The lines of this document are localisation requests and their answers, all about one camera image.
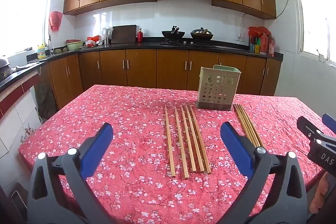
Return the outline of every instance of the cutting board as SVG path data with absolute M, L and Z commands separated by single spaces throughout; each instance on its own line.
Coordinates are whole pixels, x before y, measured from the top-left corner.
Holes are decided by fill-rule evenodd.
M 137 25 L 114 26 L 111 43 L 135 43 Z

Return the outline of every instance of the blue gripper pad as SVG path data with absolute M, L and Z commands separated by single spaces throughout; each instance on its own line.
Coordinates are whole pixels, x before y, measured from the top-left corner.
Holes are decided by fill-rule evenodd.
M 105 154 L 113 139 L 113 128 L 109 123 L 104 123 L 94 137 L 94 141 L 86 150 L 81 160 L 80 174 L 82 179 L 93 176 L 101 158 Z
M 220 127 L 220 136 L 237 165 L 239 172 L 250 179 L 254 173 L 254 158 L 251 154 L 254 146 L 250 140 L 247 137 L 239 136 L 229 122 L 223 123 Z
M 324 114 L 322 116 L 322 123 L 336 134 L 336 121 L 332 117 L 330 117 L 328 114 Z

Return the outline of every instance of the silver bolt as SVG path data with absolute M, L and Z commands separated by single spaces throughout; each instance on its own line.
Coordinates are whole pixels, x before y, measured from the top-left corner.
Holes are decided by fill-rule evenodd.
M 69 150 L 68 150 L 68 154 L 69 155 L 74 155 L 74 154 L 76 154 L 77 153 L 77 149 L 76 148 L 70 148 Z
M 294 153 L 293 151 L 289 151 L 289 152 L 288 152 L 288 156 L 289 156 L 290 158 L 292 158 L 292 159 L 295 159 L 295 158 L 296 158 L 296 155 L 295 155 L 295 153 Z
M 41 153 L 39 153 L 39 155 L 37 157 L 39 158 L 39 160 L 42 160 L 45 157 L 45 153 L 41 152 Z
M 265 153 L 266 153 L 266 149 L 263 148 L 263 147 L 258 147 L 258 148 L 257 148 L 257 152 L 258 152 L 259 154 L 265 154 Z

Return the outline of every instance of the cloth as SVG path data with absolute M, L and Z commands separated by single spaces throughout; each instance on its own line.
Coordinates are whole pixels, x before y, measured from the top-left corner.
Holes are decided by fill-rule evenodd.
M 110 215 L 121 223 L 216 223 L 247 181 L 220 138 L 220 126 L 229 121 L 239 134 L 245 133 L 233 110 L 197 109 L 196 100 L 195 91 L 94 85 L 45 122 L 19 152 L 32 168 L 38 153 L 56 156 L 70 147 L 79 147 L 108 122 L 113 126 L 114 139 L 87 181 Z M 244 106 L 270 153 L 296 153 L 305 183 L 320 172 L 321 168 L 306 157 L 309 140 L 296 128 L 296 121 L 302 115 L 324 133 L 331 132 L 305 104 L 290 97 L 241 94 L 234 102 Z M 200 173 L 199 168 L 197 173 L 191 172 L 181 103 L 193 106 L 211 165 L 209 175 Z M 175 178 L 169 167 L 165 104 Z M 183 175 L 174 106 L 184 136 L 189 179 Z M 62 177 L 61 181 L 66 194 L 72 197 L 66 179 Z M 270 175 L 253 213 L 261 210 L 272 181 Z

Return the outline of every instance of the backsplash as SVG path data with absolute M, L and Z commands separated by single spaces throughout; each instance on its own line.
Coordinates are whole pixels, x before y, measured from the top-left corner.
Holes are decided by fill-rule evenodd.
M 190 32 L 204 27 L 213 33 L 213 40 L 248 44 L 248 27 L 264 26 L 264 20 L 230 9 L 211 6 L 211 0 L 157 0 L 157 2 L 118 5 L 91 11 L 75 18 L 75 38 L 101 34 L 107 26 L 137 25 L 144 37 L 162 37 L 161 31 L 171 30 L 172 25 L 191 37 Z

